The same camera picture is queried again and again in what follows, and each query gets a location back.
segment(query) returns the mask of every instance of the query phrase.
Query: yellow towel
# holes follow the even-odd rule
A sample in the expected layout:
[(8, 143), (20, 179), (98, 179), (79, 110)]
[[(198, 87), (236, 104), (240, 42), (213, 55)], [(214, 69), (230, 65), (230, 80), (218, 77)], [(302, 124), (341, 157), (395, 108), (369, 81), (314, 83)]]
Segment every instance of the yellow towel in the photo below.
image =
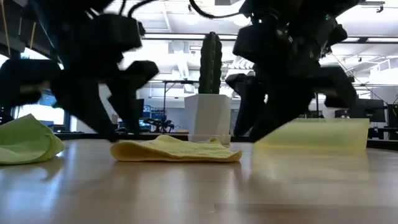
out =
[(0, 165), (46, 161), (64, 147), (51, 129), (31, 114), (0, 126)]
[(168, 135), (144, 142), (123, 141), (111, 147), (112, 156), (123, 162), (236, 162), (242, 152), (231, 152), (213, 138), (207, 143), (186, 142)]

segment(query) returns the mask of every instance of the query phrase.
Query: wooden table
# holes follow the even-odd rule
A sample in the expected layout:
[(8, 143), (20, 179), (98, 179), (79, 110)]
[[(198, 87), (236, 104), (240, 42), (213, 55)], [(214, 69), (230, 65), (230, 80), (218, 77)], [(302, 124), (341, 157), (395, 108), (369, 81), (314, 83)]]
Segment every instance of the wooden table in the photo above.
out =
[(102, 140), (0, 167), (0, 223), (398, 223), (398, 156), (267, 153), (235, 164), (122, 163)]

